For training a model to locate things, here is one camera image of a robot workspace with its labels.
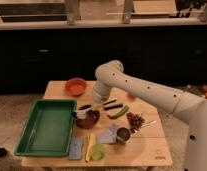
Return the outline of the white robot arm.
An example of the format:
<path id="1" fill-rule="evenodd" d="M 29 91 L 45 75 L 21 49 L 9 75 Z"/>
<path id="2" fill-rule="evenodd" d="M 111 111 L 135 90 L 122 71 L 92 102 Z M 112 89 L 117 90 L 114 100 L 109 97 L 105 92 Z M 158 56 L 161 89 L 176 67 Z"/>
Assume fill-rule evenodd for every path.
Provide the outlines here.
<path id="1" fill-rule="evenodd" d="M 189 126 L 183 171 L 207 171 L 207 99 L 187 91 L 135 78 L 112 60 L 95 70 L 93 99 L 106 101 L 113 87 L 139 97 Z"/>

